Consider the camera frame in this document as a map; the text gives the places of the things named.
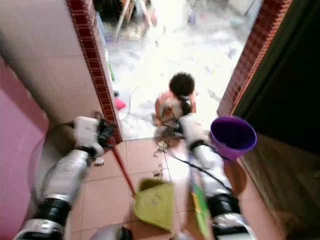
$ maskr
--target white tiled wall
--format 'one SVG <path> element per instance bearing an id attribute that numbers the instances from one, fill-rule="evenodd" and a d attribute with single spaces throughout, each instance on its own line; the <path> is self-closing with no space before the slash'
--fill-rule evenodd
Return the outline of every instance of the white tiled wall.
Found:
<path id="1" fill-rule="evenodd" d="M 1 54 L 58 121 L 100 111 L 65 0 L 0 0 Z"/>

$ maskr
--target child's hair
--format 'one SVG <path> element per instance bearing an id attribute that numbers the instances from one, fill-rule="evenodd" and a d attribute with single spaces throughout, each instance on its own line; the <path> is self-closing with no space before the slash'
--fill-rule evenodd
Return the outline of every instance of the child's hair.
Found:
<path id="1" fill-rule="evenodd" d="M 181 101 L 183 115 L 191 112 L 188 96 L 195 90 L 194 78 L 185 72 L 175 74 L 169 83 L 169 88 L 176 98 Z"/>

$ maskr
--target child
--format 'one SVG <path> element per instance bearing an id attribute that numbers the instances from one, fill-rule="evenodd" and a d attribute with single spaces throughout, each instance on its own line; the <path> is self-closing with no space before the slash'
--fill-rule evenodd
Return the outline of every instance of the child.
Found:
<path id="1" fill-rule="evenodd" d="M 196 112 L 195 80 L 185 72 L 174 75 L 169 83 L 170 91 L 162 93 L 155 102 L 154 124 L 171 125 L 173 118 Z"/>

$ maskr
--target white floor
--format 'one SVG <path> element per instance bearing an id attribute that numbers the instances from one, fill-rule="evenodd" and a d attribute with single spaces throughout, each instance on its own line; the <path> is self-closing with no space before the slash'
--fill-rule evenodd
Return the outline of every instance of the white floor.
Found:
<path id="1" fill-rule="evenodd" d="M 119 111 L 124 140 L 158 134 L 151 117 L 155 100 L 180 71 L 195 78 L 197 113 L 209 129 L 259 9 L 239 16 L 224 0 L 197 1 L 196 24 L 189 26 L 188 1 L 152 2 L 156 28 L 137 41 L 107 43 L 113 89 L 127 105 Z"/>

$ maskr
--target purple bucket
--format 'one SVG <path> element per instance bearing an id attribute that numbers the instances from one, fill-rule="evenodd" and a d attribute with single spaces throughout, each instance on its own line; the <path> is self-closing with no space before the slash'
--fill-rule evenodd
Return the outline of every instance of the purple bucket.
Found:
<path id="1" fill-rule="evenodd" d="M 218 117 L 212 122 L 210 132 L 217 151 L 232 160 L 251 150 L 257 143 L 254 128 L 237 116 Z"/>

